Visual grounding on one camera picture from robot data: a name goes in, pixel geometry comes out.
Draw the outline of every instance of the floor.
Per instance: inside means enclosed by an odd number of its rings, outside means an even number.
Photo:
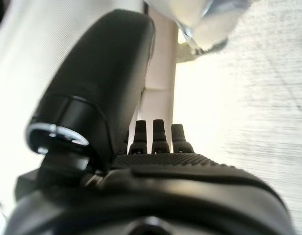
[[[269,183],[302,235],[302,0],[254,3],[224,50],[178,64],[174,123]]]

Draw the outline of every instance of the textured rubber grip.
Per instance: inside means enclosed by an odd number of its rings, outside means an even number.
[[[284,205],[278,194],[258,177],[196,153],[119,155],[112,168],[130,168],[133,174],[142,177],[255,186],[269,191]]]

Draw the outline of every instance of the gray carpet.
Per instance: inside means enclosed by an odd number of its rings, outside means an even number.
[[[195,151],[263,178],[302,235],[302,0],[256,2],[223,51],[179,64],[174,106]]]

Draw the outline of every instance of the black plastic housing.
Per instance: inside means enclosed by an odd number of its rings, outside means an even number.
[[[150,17],[115,10],[81,37],[42,97],[26,131],[34,152],[54,140],[85,148],[107,170],[123,145],[153,52]]]

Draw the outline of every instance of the ridged texture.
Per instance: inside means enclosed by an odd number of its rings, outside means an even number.
[[[133,165],[212,166],[219,164],[196,153],[120,155],[113,163],[115,167]]]

